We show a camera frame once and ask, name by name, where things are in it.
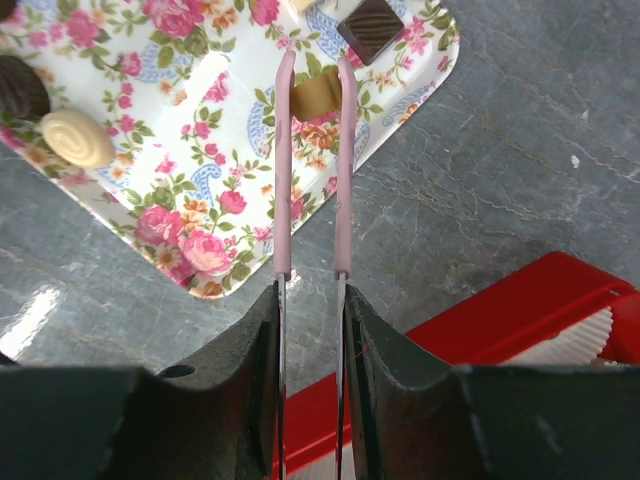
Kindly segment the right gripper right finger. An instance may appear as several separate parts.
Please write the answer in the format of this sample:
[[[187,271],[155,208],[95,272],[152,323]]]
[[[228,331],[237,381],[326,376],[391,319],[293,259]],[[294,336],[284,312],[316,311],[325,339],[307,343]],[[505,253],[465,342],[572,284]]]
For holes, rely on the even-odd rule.
[[[360,479],[635,479],[632,366],[452,366],[348,287],[344,365]]]

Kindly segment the tan round chocolate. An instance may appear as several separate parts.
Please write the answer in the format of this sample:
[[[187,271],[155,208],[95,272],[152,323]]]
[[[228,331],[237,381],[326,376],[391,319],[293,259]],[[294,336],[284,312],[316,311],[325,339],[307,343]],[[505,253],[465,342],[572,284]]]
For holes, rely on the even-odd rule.
[[[338,111],[341,103],[342,86],[336,68],[300,83],[290,93],[291,113],[300,122]]]

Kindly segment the red chocolate box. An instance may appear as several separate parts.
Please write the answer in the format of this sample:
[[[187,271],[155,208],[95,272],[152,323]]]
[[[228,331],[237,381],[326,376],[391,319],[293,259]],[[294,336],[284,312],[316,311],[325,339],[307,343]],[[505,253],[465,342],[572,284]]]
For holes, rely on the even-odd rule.
[[[562,252],[547,254],[401,333],[455,366],[632,366],[639,371],[639,293]],[[343,473],[355,474],[345,368]],[[337,479],[336,374],[288,402],[286,477]]]

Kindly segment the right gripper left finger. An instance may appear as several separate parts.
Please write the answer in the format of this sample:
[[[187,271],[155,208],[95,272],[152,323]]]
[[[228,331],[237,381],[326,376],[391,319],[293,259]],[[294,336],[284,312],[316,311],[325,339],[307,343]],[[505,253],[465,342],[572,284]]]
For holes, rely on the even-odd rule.
[[[266,479],[278,389],[267,287],[213,341],[160,373],[1,361],[5,479]]]

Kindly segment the pink-tipped metal tongs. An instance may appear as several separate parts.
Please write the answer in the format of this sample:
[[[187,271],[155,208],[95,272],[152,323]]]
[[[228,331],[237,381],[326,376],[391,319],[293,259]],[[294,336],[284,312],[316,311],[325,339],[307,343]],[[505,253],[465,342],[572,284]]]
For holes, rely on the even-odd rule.
[[[335,477],[342,477],[345,419],[346,326],[344,308],[346,282],[352,274],[352,176],[355,131],[357,123],[357,87],[351,62],[346,57],[337,60],[331,72],[319,75],[298,87],[293,86],[296,54],[288,51],[278,67],[275,83],[275,195],[273,226],[273,267],[278,300],[278,397],[277,440],[278,474],[286,477],[285,405],[287,399],[286,320],[287,282],[291,278],[291,186],[292,186],[292,116],[298,111],[308,117],[308,111],[318,112],[308,95],[318,94],[325,101],[321,115],[331,107],[340,113],[339,148],[336,184],[335,268],[337,280],[337,424],[335,437]]]

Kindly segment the dark square chocolate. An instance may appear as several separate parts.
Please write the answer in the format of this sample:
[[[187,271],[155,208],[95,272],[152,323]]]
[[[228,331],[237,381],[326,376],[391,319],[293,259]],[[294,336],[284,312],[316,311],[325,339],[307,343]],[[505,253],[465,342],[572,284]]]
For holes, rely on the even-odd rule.
[[[371,65],[403,32],[404,23],[385,0],[364,0],[337,31],[365,65]]]

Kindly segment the floral serving tray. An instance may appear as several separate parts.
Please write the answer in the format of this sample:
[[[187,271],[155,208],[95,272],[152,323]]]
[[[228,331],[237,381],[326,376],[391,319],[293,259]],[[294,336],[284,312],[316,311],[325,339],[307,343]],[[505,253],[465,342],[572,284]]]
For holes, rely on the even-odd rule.
[[[105,167],[55,155],[41,128],[9,114],[2,141],[189,293],[237,290],[272,254],[276,71],[297,82],[350,60],[354,162],[368,158],[445,81],[459,29],[439,1],[395,1],[399,36],[365,65],[338,32],[355,8],[325,1],[21,1],[1,50],[32,67],[53,109],[86,113],[115,156]]]

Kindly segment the white bar chocolate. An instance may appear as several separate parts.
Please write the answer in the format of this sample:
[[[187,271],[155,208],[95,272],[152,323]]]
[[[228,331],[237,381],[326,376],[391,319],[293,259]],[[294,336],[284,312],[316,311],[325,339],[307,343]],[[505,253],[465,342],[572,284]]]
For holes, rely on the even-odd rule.
[[[289,0],[290,6],[299,15],[305,13],[317,3],[318,0]]]

